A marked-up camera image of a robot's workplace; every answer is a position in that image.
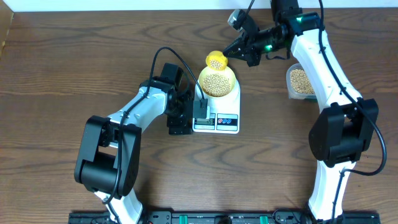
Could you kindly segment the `yellow measuring scoop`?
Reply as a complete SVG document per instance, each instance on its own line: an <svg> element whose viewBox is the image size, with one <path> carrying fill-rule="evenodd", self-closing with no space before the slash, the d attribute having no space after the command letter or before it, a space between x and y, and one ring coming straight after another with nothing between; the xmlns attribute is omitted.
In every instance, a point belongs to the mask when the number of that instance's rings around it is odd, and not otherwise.
<svg viewBox="0 0 398 224"><path fill-rule="evenodd" d="M210 52L206 56L205 62L213 70L224 70L228 65L228 59L218 50Z"/></svg>

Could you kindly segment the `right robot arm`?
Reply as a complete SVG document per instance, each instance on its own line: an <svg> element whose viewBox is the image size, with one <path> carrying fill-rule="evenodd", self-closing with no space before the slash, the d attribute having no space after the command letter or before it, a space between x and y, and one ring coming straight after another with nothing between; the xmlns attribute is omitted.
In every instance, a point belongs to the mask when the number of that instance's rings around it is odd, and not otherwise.
<svg viewBox="0 0 398 224"><path fill-rule="evenodd" d="M260 30L248 11L237 9L228 19L239 32L223 50L228 58L250 67L280 49L297 59L314 90L320 114L308 134L317 160L307 223L344 223L342 200L348 177L369 148L378 106L365 100L349 82L328 43L322 12L303 12L297 1L272 1L274 27Z"/></svg>

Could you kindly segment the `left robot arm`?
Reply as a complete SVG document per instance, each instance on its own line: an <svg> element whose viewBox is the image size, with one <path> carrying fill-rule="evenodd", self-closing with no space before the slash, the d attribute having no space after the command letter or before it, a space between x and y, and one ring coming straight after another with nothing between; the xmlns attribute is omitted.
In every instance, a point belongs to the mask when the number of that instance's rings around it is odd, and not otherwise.
<svg viewBox="0 0 398 224"><path fill-rule="evenodd" d="M193 93L178 91L176 81L157 77L143 82L137 95L119 111L90 117L84 128L74 178L99 197L116 223L138 223L143 204L133 186L137 179L141 138L151 122L167 116L170 134L191 134Z"/></svg>

